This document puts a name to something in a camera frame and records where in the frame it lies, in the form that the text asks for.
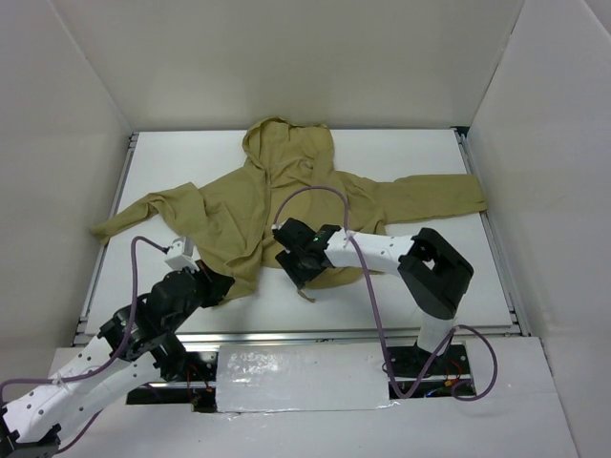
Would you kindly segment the khaki hooded zip jacket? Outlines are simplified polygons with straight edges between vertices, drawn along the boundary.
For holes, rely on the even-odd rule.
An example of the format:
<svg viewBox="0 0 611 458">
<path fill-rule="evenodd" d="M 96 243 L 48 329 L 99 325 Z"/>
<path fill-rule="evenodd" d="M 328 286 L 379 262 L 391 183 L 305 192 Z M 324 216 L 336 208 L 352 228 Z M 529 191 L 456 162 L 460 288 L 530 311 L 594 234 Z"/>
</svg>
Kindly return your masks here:
<svg viewBox="0 0 611 458">
<path fill-rule="evenodd" d="M 299 126 L 271 117 L 242 140 L 242 167 L 202 186 L 186 182 L 152 192 L 114 217 L 91 227 L 111 237 L 155 215 L 178 236 L 191 239 L 213 271 L 234 278 L 226 298 L 251 295 L 261 267 L 277 267 L 281 246 L 271 235 L 275 214 L 317 229 L 346 224 L 383 235 L 389 224 L 445 219 L 487 208 L 477 177 L 416 175 L 374 181 L 334 166 L 334 142 L 322 124 Z"/>
</svg>

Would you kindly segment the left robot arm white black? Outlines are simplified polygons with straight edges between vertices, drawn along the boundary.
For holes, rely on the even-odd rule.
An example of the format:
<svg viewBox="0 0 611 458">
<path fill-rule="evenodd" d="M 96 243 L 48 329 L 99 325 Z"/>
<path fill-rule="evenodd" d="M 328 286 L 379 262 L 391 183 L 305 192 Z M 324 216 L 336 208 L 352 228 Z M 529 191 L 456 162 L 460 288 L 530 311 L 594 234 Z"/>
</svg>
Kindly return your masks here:
<svg viewBox="0 0 611 458">
<path fill-rule="evenodd" d="M 117 310 L 77 355 L 1 407 L 4 457 L 52 457 L 62 441 L 117 398 L 150 382 L 186 378 L 197 363 L 176 332 L 197 310 L 222 302 L 232 278 L 203 263 L 172 271 Z"/>
</svg>

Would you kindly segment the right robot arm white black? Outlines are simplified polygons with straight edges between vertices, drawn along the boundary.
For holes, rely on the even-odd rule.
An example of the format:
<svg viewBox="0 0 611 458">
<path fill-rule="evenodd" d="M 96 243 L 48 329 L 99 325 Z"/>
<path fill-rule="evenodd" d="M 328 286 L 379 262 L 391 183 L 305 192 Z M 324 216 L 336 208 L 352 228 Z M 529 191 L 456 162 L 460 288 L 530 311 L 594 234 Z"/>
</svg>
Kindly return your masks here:
<svg viewBox="0 0 611 458">
<path fill-rule="evenodd" d="M 272 236 L 283 247 L 276 261 L 298 288 L 328 269 L 349 267 L 402 279 L 423 312 L 414 353 L 417 366 L 436 373 L 446 365 L 449 352 L 442 340 L 453 328 L 474 269 L 437 231 L 379 236 L 330 224 L 315 231 L 290 218 L 274 224 Z"/>
</svg>

